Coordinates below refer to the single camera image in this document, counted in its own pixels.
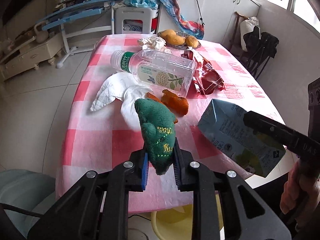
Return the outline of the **person's right hand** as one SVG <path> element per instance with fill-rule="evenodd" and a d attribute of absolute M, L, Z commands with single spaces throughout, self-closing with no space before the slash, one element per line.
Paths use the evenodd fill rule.
<path fill-rule="evenodd" d="M 300 161 L 297 161 L 289 172 L 288 181 L 284 184 L 284 192 L 280 200 L 282 213 L 287 214 L 296 207 L 298 197 L 302 192 L 306 192 L 308 200 L 295 218 L 299 229 L 310 222 L 319 205 L 319 180 L 303 175 Z"/>

